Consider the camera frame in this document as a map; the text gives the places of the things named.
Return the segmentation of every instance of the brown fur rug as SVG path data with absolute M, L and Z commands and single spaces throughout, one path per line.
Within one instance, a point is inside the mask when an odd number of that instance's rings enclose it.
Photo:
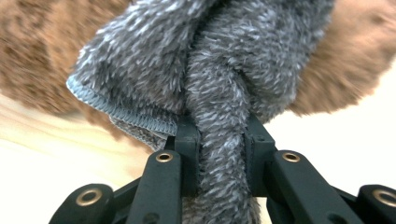
M 122 134 L 107 115 L 80 103 L 65 81 L 78 51 L 131 0 L 0 0 L 0 91 L 48 113 L 80 110 Z M 396 52 L 396 0 L 336 0 L 332 23 L 301 76 L 298 115 L 332 112 L 371 94 Z

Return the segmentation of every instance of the light wood surface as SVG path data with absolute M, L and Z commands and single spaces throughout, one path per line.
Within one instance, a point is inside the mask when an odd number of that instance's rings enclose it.
M 278 149 L 303 153 L 340 189 L 396 189 L 393 67 L 358 106 L 303 118 L 285 113 L 265 127 Z M 141 176 L 148 155 L 144 145 L 116 141 L 78 113 L 47 115 L 0 95 L 0 223 L 48 223 L 74 189 L 90 183 L 118 189 Z

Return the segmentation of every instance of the round joint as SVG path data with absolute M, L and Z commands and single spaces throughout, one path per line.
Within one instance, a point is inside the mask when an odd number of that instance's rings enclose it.
M 102 198 L 102 191 L 99 189 L 86 189 L 76 198 L 76 204 L 79 206 L 88 206 L 99 201 Z
M 283 158 L 285 161 L 291 161 L 291 162 L 298 162 L 298 161 L 300 161 L 300 157 L 299 157 L 299 156 L 297 156 L 297 155 L 294 154 L 294 153 L 290 153 L 290 152 L 285 152 L 285 153 L 283 153 L 282 158 Z
M 383 189 L 376 189 L 373 191 L 374 197 L 381 203 L 390 207 L 396 207 L 396 194 Z
M 169 153 L 161 153 L 155 158 L 158 162 L 169 162 L 173 159 L 172 154 Z

